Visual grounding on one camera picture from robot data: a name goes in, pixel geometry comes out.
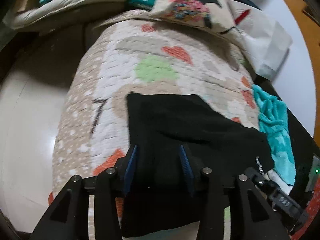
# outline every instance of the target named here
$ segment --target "beige cushion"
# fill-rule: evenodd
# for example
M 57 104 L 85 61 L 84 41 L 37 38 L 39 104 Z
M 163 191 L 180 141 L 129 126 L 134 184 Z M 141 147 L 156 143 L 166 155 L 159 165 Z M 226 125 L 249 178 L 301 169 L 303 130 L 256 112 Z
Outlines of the beige cushion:
M 81 8 L 83 7 L 87 8 L 88 5 L 90 4 L 103 3 L 105 9 L 101 10 L 101 7 L 99 7 L 99 10 L 97 10 L 97 12 L 95 12 L 94 5 L 93 7 L 90 6 L 90 9 L 93 10 L 93 12 L 91 12 L 90 15 L 93 18 L 85 17 L 85 15 L 83 17 L 84 20 L 89 21 L 89 20 L 94 20 L 99 18 L 99 15 L 103 16 L 104 13 L 115 11 L 113 8 L 109 8 L 108 2 L 120 3 L 119 6 L 117 7 L 123 7 L 125 1 L 126 0 L 53 0 L 41 6 L 40 8 L 31 9 L 20 14 L 14 13 L 12 10 L 10 10 L 4 17 L 3 22 L 8 27 L 17 30 L 21 28 L 27 28 L 31 25 L 34 25 L 35 23 L 38 23 L 39 21 L 43 21 L 46 18 L 52 17 L 53 15 L 55 15 L 56 16 L 55 20 L 58 20 L 61 24 L 61 22 L 63 23 L 63 18 L 66 17 L 67 11 L 74 12 L 75 9 L 81 10 Z M 59 19 L 59 14 L 61 14 L 62 12 L 64 12 L 63 18 Z M 67 17 L 67 19 L 68 19 L 68 24 L 72 24 L 72 18 Z M 78 23 L 78 20 L 79 20 L 78 18 L 75 18 L 74 23 Z M 54 22 L 49 24 L 51 25 L 51 28 L 55 27 Z

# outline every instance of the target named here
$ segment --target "blue gripper pad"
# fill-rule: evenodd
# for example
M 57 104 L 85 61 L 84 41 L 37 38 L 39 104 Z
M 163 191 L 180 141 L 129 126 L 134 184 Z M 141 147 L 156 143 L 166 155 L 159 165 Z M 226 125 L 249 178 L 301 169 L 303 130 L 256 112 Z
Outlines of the blue gripper pad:
M 183 145 L 180 146 L 180 161 L 181 161 L 181 166 L 182 166 L 182 171 L 184 175 L 185 182 L 187 184 L 188 192 L 193 195 L 195 192 L 195 187 L 194 187 L 194 178 L 195 176 L 193 175 L 186 151 L 183 147 Z
M 132 151 L 127 169 L 124 173 L 124 185 L 123 185 L 123 194 L 127 195 L 127 193 L 130 191 L 131 183 L 133 180 L 134 172 L 136 171 L 137 167 L 137 146 L 134 146 L 134 149 Z

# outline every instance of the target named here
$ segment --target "teal blanket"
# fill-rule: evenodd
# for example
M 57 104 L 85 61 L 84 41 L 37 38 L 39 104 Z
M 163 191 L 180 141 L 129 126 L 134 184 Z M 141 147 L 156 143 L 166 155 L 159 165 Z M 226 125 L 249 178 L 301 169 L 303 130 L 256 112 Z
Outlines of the teal blanket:
M 271 156 L 275 162 L 274 170 L 286 184 L 293 185 L 296 168 L 288 133 L 287 106 L 257 85 L 253 85 L 252 89 L 260 109 L 258 117 L 260 131 L 267 134 Z

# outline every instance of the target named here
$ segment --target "beige quilt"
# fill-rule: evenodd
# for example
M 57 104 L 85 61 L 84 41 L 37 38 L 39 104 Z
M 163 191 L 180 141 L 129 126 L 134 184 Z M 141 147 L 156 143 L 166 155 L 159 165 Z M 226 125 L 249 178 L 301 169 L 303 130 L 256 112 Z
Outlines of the beige quilt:
M 252 79 L 240 50 L 201 30 L 143 14 L 129 11 L 105 23 L 109 27 L 79 64 L 54 147 L 53 196 L 71 176 L 97 175 L 126 154 L 125 96 L 131 91 L 197 94 L 225 117 L 258 129 Z M 121 207 L 118 200 L 119 217 Z M 90 239 L 92 216 L 91 202 Z

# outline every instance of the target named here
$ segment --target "pillow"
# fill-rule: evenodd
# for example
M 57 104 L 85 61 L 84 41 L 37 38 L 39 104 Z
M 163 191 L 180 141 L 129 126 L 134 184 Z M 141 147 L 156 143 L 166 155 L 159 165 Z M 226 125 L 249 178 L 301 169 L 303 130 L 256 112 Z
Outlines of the pillow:
M 13 30 L 22 28 L 28 31 L 54 29 L 60 26 L 66 26 L 66 24 L 80 23 L 79 19 L 89 22 L 105 17 L 106 14 L 110 12 L 115 13 L 119 11 L 120 8 L 122 10 L 125 1 L 126 0 L 52 0 L 40 8 L 28 10 L 20 14 L 9 10 L 3 18 L 3 23 Z
M 156 0 L 151 15 L 221 35 L 235 28 L 226 0 Z

